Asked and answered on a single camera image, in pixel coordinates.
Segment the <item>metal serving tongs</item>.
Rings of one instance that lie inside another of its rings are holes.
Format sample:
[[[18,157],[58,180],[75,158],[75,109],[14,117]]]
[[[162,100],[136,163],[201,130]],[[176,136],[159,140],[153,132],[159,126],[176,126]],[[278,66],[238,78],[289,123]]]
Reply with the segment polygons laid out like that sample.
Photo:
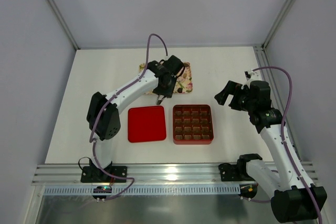
[[[162,101],[164,100],[164,97],[158,95],[157,99],[156,99],[156,105],[160,105],[162,103]]]

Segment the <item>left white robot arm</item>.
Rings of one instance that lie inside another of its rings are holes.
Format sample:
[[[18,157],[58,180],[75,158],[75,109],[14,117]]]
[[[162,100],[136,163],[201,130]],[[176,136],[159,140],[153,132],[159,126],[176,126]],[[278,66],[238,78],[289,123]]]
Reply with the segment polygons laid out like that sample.
[[[149,91],[164,99],[171,98],[184,69],[184,63],[175,56],[159,62],[147,62],[145,68],[127,84],[107,94],[96,92],[92,95],[86,120],[94,153],[89,165],[81,168],[82,183],[107,183],[111,179],[117,183],[126,182],[120,167],[114,171],[111,157],[106,153],[109,140],[121,129],[120,114]]]

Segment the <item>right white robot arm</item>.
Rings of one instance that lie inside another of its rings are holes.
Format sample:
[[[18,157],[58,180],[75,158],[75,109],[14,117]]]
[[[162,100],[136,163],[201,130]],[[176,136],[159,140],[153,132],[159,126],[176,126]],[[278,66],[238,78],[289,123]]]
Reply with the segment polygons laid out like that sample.
[[[248,84],[227,82],[214,96],[224,105],[232,95],[229,107],[245,111],[252,125],[266,143],[277,171],[271,171],[258,154],[241,155],[237,169],[244,177],[255,180],[270,198],[272,212],[280,223],[304,220],[319,221],[327,199],[322,186],[316,186],[299,161],[293,146],[288,143],[286,127],[281,125],[282,114],[271,105],[268,82],[253,80]]]

